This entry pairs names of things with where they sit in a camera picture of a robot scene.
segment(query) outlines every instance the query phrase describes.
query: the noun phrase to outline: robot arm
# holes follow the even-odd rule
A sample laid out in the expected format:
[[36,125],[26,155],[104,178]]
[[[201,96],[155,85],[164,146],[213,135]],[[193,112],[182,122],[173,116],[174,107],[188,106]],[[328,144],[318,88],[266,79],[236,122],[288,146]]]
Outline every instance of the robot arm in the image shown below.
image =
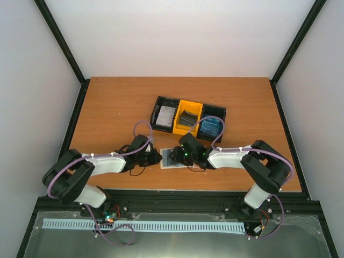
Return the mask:
[[[105,173],[123,173],[133,169],[136,165],[148,167],[158,164],[162,156],[153,148],[152,143],[149,143],[146,148],[135,154],[114,156],[115,154],[133,152],[142,147],[147,140],[147,137],[138,135],[130,145],[123,146],[120,150],[113,152],[112,156],[93,157],[91,155],[91,158],[82,160],[71,166],[69,169],[73,173],[65,172],[55,181],[51,188],[52,195],[62,204],[79,202],[99,208],[105,202],[106,194],[102,189],[88,185],[88,179],[92,176]],[[76,159],[86,156],[89,155],[82,154],[75,149],[70,149],[44,175],[42,183],[48,187],[53,178],[65,166]]]
[[175,162],[186,166],[196,164],[203,169],[230,167],[247,170],[255,181],[244,198],[245,204],[250,209],[258,209],[271,194],[277,194],[290,172],[290,168],[283,161],[270,155],[247,150],[250,148],[261,149],[282,156],[261,140],[257,140],[245,148],[214,150],[211,147],[205,148],[189,133],[182,136],[179,143],[181,146],[175,147],[170,153],[170,158]]

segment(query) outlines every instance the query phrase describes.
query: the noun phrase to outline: wooden tabletop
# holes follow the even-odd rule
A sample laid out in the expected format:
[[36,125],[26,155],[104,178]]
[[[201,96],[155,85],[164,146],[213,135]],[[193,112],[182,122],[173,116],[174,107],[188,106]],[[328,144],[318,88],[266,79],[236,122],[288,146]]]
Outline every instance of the wooden tabletop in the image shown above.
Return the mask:
[[[280,116],[267,78],[220,77],[93,77],[70,148],[83,153],[109,153],[133,140],[132,128],[149,121],[160,96],[227,108],[226,130],[220,146],[240,147],[264,140],[292,161]],[[149,135],[146,125],[137,133]],[[180,135],[153,131],[154,147],[172,148]],[[206,147],[209,141],[201,141]],[[136,167],[133,174],[141,172]],[[89,180],[108,189],[247,191],[253,184],[243,169],[193,172],[187,168],[147,167],[140,176],[103,174]],[[294,178],[282,189],[300,192]]]

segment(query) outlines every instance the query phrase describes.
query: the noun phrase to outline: white wall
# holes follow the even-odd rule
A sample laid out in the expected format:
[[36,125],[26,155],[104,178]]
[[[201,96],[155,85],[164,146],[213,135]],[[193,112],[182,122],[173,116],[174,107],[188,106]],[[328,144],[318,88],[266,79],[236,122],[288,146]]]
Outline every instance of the white wall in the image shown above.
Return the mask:
[[47,0],[86,77],[272,77],[313,2]]
[[280,83],[312,199],[319,199],[344,257],[344,1],[327,1]]
[[34,1],[0,4],[0,250],[15,257],[80,87]]

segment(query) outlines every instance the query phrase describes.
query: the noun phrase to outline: purple cable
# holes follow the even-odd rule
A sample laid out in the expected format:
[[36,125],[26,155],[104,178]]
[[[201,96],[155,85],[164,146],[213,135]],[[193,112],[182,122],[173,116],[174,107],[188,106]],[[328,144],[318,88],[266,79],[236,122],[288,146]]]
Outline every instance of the purple cable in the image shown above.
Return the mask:
[[[283,207],[283,204],[282,204],[281,200],[277,197],[277,195],[271,195],[271,196],[276,198],[276,200],[278,201],[278,203],[279,203],[279,205],[281,207],[281,211],[282,211],[281,221],[280,221],[280,223],[278,224],[278,226],[276,227],[276,229],[274,231],[272,231],[268,235],[265,235],[265,236],[262,236],[262,237],[258,237],[257,239],[266,239],[266,238],[269,238],[269,237],[273,236],[281,228],[281,226],[282,226],[282,224],[284,222],[284,207]],[[245,232],[245,236],[247,236],[248,238],[251,237],[246,232]]]
[[208,118],[216,118],[218,120],[220,120],[220,122],[222,123],[223,125],[223,128],[222,128],[222,131],[220,132],[220,134],[213,140],[213,142],[211,143],[211,147],[215,150],[215,151],[222,151],[222,152],[238,152],[238,151],[241,151],[241,152],[258,152],[258,153],[264,153],[264,154],[267,154],[267,155],[270,155],[272,157],[275,157],[281,161],[283,161],[285,164],[287,164],[287,166],[289,167],[290,169],[290,175],[289,177],[284,181],[284,184],[287,183],[289,180],[291,180],[291,178],[294,176],[295,174],[295,171],[294,171],[294,168],[292,167],[292,164],[287,160],[285,159],[284,157],[282,156],[279,156],[275,153],[272,153],[272,152],[268,152],[266,150],[261,150],[261,149],[255,149],[255,148],[235,148],[235,149],[230,149],[230,150],[220,150],[220,148],[217,148],[214,146],[215,142],[224,134],[224,131],[225,131],[225,122],[219,118],[219,117],[215,117],[215,116],[209,116],[209,117],[204,117],[202,119],[200,119],[197,123],[195,123],[192,128],[188,131],[188,133],[190,133],[192,131],[192,129],[194,129],[195,126],[197,126],[200,122],[202,122],[203,120],[205,119],[208,119]]
[[[141,124],[141,123],[145,123],[149,126],[149,129],[150,129],[150,136],[148,137],[148,140],[146,141],[146,143],[138,148],[137,150],[134,150],[132,152],[128,152],[128,153],[123,153],[123,154],[114,154],[114,155],[111,155],[111,153],[106,153],[106,154],[96,154],[94,155],[93,157],[110,157],[110,156],[113,156],[113,157],[121,157],[121,156],[128,156],[128,155],[131,155],[131,154],[134,154],[136,152],[139,152],[140,150],[144,149],[148,144],[149,142],[151,141],[151,138],[153,136],[153,130],[152,130],[152,127],[151,125],[149,124],[149,122],[147,121],[144,121],[144,120],[141,120],[141,121],[138,121],[135,125],[134,125],[134,129],[133,129],[133,133],[134,133],[134,136],[135,135],[135,129],[137,127],[138,124]],[[76,159],[74,160],[73,162],[71,162],[70,164],[66,165],[64,168],[61,169],[60,172],[57,173],[57,175],[52,179],[52,181],[50,182],[49,186],[48,186],[48,189],[47,189],[47,195],[52,198],[52,199],[56,199],[56,197],[54,197],[51,193],[51,189],[54,185],[54,183],[56,182],[56,180],[65,172],[67,171],[68,168],[70,168],[71,166],[77,164],[78,162],[82,161],[82,160],[85,160],[85,159],[91,159],[92,156],[91,155],[88,155],[88,156],[84,156],[84,157],[80,157],[79,159]]]
[[[87,208],[87,210],[90,212],[91,217],[92,217],[93,221],[95,222],[96,231],[104,238],[104,240],[105,240],[106,242],[108,242],[109,244],[111,244],[111,245],[113,245],[113,246],[116,246],[116,247],[126,247],[126,246],[132,244],[132,242],[134,241],[134,238],[135,238],[135,231],[134,231],[134,229],[133,229],[133,227],[132,227],[131,225],[129,225],[129,224],[122,224],[122,225],[119,225],[118,227],[114,228],[114,229],[111,230],[110,232],[107,232],[106,234],[104,234],[104,233],[102,232],[102,230],[100,229],[100,227],[99,227],[99,225],[98,225],[98,222],[97,222],[97,220],[96,220],[96,218],[95,218],[95,216],[94,216],[94,214],[93,214],[93,212],[92,212],[90,206],[87,205],[87,204],[84,204],[84,205],[85,205],[85,207]],[[131,230],[131,232],[132,232],[131,240],[130,240],[128,243],[125,243],[124,245],[118,245],[118,244],[116,244],[116,243],[113,243],[113,242],[111,242],[111,241],[106,237],[106,235],[110,235],[110,234],[114,233],[117,229],[119,229],[119,228],[121,228],[121,227],[128,227],[128,228]]]

